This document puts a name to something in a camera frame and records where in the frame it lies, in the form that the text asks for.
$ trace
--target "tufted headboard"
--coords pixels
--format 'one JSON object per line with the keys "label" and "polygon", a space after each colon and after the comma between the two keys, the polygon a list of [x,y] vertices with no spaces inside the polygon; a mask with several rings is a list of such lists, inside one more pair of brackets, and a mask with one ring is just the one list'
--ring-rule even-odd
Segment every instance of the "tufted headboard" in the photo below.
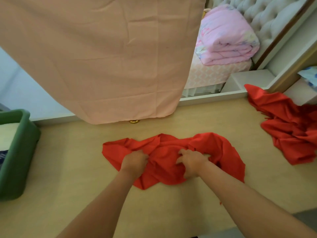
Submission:
{"label": "tufted headboard", "polygon": [[212,7],[230,4],[242,13],[260,40],[260,50],[252,58],[255,69],[264,67],[263,61],[285,34],[299,11],[314,0],[212,0]]}

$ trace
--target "red cloth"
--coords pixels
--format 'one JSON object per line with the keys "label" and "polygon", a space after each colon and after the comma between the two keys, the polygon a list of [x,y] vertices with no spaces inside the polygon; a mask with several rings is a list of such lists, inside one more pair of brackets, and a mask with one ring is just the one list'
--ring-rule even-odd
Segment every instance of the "red cloth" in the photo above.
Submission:
{"label": "red cloth", "polygon": [[268,116],[261,127],[273,138],[273,144],[292,165],[312,162],[317,149],[317,106],[297,106],[282,93],[269,94],[250,84],[249,103]]}
{"label": "red cloth", "polygon": [[102,154],[119,171],[124,156],[132,151],[143,150],[149,155],[149,160],[144,173],[135,181],[134,186],[147,189],[158,182],[176,185],[185,181],[185,166],[175,164],[182,148],[211,155],[209,161],[244,182],[245,164],[238,152],[228,140],[214,133],[197,134],[186,139],[165,134],[142,141],[126,138],[104,143]]}

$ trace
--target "green plastic laundry basket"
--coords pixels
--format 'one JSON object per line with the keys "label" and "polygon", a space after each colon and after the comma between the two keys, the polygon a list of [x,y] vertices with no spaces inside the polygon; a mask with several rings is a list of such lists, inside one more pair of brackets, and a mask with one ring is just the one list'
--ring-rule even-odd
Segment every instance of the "green plastic laundry basket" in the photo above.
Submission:
{"label": "green plastic laundry basket", "polygon": [[0,169],[0,201],[23,194],[31,159],[41,132],[24,109],[0,112],[0,125],[20,123]]}

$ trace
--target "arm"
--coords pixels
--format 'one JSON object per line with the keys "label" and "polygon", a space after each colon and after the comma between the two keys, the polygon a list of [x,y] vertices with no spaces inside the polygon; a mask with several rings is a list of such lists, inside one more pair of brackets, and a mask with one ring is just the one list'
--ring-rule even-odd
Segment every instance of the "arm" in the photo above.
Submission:
{"label": "arm", "polygon": [[125,156],[117,176],[57,238],[113,237],[125,198],[143,173],[147,158],[141,150]]}
{"label": "arm", "polygon": [[220,199],[245,237],[317,237],[311,228],[222,171],[201,153],[182,149],[180,154],[183,156],[177,163],[185,165],[184,177],[200,176]]}

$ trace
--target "folded pink blanket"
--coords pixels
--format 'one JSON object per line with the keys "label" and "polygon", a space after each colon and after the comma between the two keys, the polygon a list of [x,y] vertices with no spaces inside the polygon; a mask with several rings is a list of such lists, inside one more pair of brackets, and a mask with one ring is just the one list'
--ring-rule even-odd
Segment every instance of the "folded pink blanket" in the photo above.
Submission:
{"label": "folded pink blanket", "polygon": [[259,47],[259,39],[242,14],[226,4],[202,19],[195,52],[204,65],[222,65],[246,61]]}

